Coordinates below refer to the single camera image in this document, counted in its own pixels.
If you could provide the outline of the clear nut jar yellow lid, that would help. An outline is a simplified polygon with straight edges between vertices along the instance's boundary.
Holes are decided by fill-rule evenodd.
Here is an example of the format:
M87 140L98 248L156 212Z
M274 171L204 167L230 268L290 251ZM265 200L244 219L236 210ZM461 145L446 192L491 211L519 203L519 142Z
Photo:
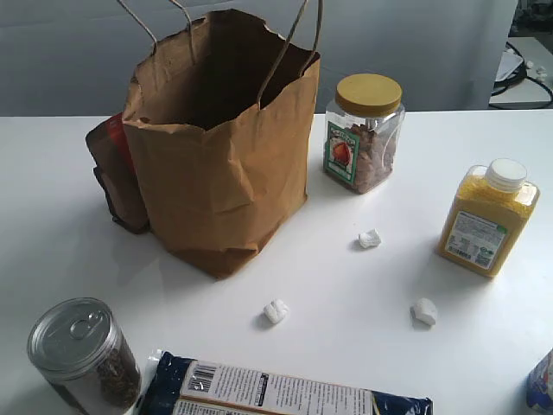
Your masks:
M405 117L403 90L392 78L358 73L342 79L326 109L324 171L359 195L393 172Z

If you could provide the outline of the brown coffee pouch red label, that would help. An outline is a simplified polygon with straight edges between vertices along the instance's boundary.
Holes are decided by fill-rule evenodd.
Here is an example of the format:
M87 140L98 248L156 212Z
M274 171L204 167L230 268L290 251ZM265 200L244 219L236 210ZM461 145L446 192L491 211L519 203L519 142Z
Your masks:
M147 233L149 218L124 132L122 113L89 131L86 146L95 162L93 174L105 193L113 221L130 233Z

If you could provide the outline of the dark blue pasta package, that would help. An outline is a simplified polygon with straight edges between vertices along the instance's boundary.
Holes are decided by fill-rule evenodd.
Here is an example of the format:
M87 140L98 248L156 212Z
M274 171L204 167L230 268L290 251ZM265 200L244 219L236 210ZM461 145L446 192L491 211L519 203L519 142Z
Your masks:
M404 397L161 354L139 414L432 414Z

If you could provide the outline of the yellow grain bottle white cap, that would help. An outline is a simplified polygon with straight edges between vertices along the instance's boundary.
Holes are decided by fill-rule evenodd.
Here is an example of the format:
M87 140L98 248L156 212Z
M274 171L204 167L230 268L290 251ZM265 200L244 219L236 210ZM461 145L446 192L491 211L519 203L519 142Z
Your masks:
M482 276L499 274L534 212L539 188L509 158L470 167L448 211L437 251Z

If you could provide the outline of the white foam piece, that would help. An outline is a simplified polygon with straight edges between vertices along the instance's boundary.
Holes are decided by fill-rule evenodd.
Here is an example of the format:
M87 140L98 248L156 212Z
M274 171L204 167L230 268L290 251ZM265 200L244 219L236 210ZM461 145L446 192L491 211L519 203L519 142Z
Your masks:
M438 310L435 304L425 297L419 298L411 306L411 313L417 321L430 327L435 326L438 320Z
M372 249L378 247L382 243L382 240L378 231L373 228L367 232L360 233L358 235L358 243L363 249Z
M282 299L274 299L264 306L263 313L272 325L276 325L289 314L289 307Z

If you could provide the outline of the blue white package corner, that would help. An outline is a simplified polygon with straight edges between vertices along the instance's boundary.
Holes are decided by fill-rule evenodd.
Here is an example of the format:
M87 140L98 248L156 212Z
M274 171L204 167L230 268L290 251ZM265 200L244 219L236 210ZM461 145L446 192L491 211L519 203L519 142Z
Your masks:
M526 380L526 404L533 410L552 413L553 349L531 370Z

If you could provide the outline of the clear can silver pull-tab lid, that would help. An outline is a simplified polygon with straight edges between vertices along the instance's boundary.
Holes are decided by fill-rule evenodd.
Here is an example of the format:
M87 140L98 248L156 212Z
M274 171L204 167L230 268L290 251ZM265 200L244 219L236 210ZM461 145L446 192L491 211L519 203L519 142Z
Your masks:
M29 334L27 354L78 414L124 414L141 392L136 359L108 305L93 297L46 311Z

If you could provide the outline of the brown paper bag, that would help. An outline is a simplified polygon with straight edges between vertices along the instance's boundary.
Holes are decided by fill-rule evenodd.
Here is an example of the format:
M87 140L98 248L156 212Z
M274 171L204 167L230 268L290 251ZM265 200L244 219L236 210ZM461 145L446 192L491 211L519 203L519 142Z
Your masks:
M320 62L230 9L157 41L136 66L123 127L169 253L226 278L302 207Z

